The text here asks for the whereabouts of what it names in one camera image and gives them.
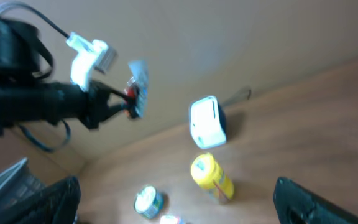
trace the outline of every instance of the yellow bottle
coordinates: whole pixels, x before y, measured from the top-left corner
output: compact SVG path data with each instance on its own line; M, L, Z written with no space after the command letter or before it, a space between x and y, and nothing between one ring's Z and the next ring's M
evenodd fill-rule
M198 156L191 165L194 181L219 203L233 198L233 182L223 172L211 153Z

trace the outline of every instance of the white speaker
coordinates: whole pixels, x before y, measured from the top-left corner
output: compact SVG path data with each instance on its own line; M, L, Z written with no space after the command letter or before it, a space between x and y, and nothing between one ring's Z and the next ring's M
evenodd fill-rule
M215 96L207 96L190 105L190 133L201 149L226 143L226 117Z

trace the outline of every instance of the yellow lid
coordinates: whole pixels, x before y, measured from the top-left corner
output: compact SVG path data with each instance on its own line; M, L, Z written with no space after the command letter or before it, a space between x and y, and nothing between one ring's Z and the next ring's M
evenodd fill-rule
M215 160L211 153L199 155L191 165L191 176L198 185L212 181L215 169Z

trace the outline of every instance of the brown table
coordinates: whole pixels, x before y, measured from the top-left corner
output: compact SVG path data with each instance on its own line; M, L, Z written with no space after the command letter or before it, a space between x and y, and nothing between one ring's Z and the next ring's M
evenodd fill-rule
M201 149L184 124L90 164L80 176L80 218L150 223L132 206L152 184L168 195L163 213L193 224L278 223L279 176L358 215L358 60L225 111L229 141L208 152L234 181L233 202L216 205L193 182L190 163Z

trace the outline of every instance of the wall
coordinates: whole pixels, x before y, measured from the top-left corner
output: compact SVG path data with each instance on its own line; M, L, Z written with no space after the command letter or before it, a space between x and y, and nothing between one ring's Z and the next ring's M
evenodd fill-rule
M224 101L243 86L258 95L358 56L355 0L25 2L67 32L114 46L116 64L106 76L94 75L108 85L124 88L131 75L127 61L149 63L149 107L142 121L118 116L98 132L69 121L71 145L87 159L185 122L190 102L204 95ZM29 12L9 15L39 27L55 56L54 79L68 82L75 52L62 36ZM61 129L34 128L64 135Z
M85 160L75 156L75 152L70 148L55 154L46 154L23 139L17 130L5 131L4 137L0 138L0 172L23 157L29 159L31 173L45 184L77 174L85 165Z

